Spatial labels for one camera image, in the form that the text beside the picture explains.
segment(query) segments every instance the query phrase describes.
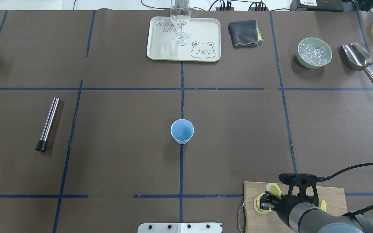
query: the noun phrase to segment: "scoop handle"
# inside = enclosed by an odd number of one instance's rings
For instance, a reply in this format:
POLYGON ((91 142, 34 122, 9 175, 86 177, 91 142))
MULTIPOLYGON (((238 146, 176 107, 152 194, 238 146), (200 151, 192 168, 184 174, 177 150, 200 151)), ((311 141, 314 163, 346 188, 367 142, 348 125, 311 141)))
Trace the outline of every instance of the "scoop handle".
POLYGON ((373 71, 369 68, 369 66, 365 67, 364 71, 365 71, 365 73, 367 73, 370 81, 373 84, 373 71))

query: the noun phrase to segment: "gray cloth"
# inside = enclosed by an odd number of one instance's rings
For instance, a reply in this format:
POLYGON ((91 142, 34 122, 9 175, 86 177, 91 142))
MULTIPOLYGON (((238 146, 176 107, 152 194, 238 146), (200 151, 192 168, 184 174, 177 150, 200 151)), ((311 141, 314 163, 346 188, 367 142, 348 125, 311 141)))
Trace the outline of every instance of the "gray cloth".
POLYGON ((235 47, 259 45, 263 41, 257 20, 231 22, 228 31, 235 47))

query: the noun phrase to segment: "blue cup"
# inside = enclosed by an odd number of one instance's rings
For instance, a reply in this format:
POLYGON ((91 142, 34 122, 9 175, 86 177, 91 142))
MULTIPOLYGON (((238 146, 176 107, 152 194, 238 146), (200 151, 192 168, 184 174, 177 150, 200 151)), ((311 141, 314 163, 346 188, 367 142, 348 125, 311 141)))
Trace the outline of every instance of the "blue cup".
POLYGON ((177 143, 185 144, 194 135, 194 126, 188 120, 176 120, 171 126, 171 135, 177 143))

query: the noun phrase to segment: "black rubber tip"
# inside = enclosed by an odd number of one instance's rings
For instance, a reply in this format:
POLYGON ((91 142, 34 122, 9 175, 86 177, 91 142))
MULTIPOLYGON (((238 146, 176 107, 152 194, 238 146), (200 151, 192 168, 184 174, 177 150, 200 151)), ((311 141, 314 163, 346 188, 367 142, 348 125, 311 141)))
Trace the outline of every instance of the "black rubber tip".
POLYGON ((39 140, 35 150, 45 152, 46 148, 47 148, 47 141, 39 140))

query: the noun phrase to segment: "glass base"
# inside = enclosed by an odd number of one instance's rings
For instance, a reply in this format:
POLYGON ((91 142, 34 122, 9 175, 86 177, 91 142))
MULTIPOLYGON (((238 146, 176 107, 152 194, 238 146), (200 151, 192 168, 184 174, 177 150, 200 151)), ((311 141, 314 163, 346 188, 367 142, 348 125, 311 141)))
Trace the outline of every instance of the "glass base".
POLYGON ((172 37, 172 41, 177 46, 184 46, 188 44, 189 37, 185 32, 183 32, 182 34, 178 32, 172 37))

